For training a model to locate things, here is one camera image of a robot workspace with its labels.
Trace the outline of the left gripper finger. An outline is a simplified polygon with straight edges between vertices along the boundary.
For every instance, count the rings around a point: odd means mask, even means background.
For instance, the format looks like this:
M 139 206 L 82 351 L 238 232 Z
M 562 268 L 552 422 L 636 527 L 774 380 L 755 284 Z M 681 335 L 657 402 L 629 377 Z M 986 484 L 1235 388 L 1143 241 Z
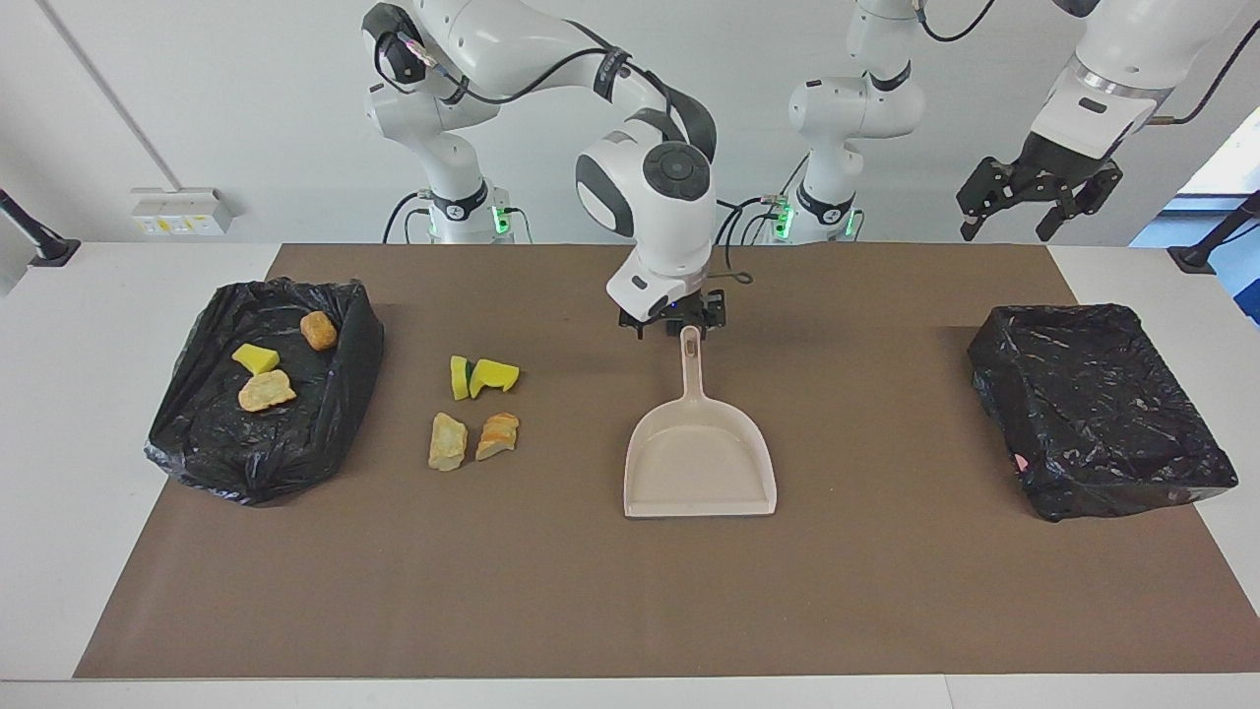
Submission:
M 958 190 L 963 241 L 976 239 L 989 217 L 1021 203 L 1021 188 L 1014 185 L 1014 179 L 1021 175 L 1021 159 L 1003 162 L 997 157 L 984 157 L 976 162 L 976 169 Z
M 1071 186 L 1062 178 L 1046 175 L 1045 188 L 1040 188 L 1040 191 L 1053 198 L 1053 207 L 1036 227 L 1040 242 L 1050 242 L 1066 222 L 1076 217 L 1097 214 L 1120 180 L 1121 169 L 1116 162 L 1105 162 L 1102 169 L 1079 186 Z

